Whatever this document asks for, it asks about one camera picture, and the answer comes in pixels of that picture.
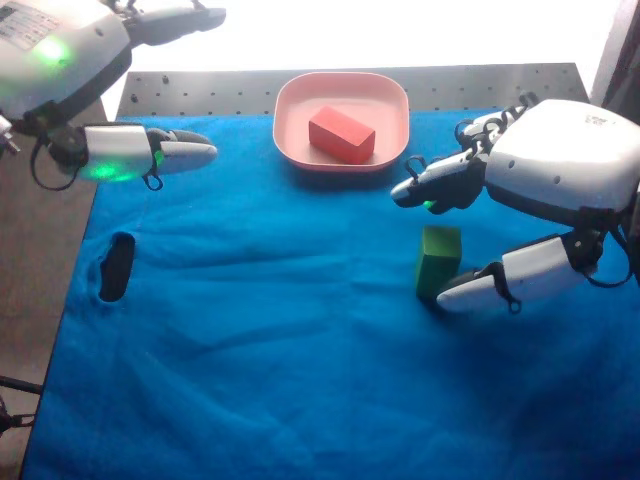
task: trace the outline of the gray floor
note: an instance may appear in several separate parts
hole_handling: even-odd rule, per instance
[[[104,119],[96,104],[77,121]],[[42,383],[95,185],[78,181],[60,193],[38,188],[29,173],[33,141],[18,140],[23,152],[0,160],[0,375]],[[40,155],[42,179],[63,183],[53,162]],[[11,414],[35,411],[35,395],[0,394]],[[0,438],[0,479],[18,478],[30,433],[10,430]]]

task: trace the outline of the blue cloth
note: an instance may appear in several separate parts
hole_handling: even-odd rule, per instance
[[[413,115],[406,155],[451,153],[469,115]],[[640,478],[637,285],[585,282],[519,316],[437,318],[415,297],[426,224],[462,229],[461,269],[566,228],[485,194],[402,210],[400,164],[299,172],[267,116],[140,120],[205,134],[220,157],[159,193],[98,189],[26,479]],[[107,304],[117,232],[135,262]],[[613,281],[626,260],[607,247]]]

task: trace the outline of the red rectangular block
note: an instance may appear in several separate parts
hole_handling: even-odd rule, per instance
[[[365,163],[375,147],[376,132],[331,107],[309,120],[309,141],[345,163]]]

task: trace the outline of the black hole in cloth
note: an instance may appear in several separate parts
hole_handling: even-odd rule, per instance
[[[102,286],[99,296],[102,301],[117,302],[124,296],[131,277],[135,246],[135,239],[128,233],[113,236],[111,248],[100,264]]]

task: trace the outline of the green block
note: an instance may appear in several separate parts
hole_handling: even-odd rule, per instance
[[[458,273],[462,258],[460,230],[424,227],[416,266],[416,294],[430,300]]]

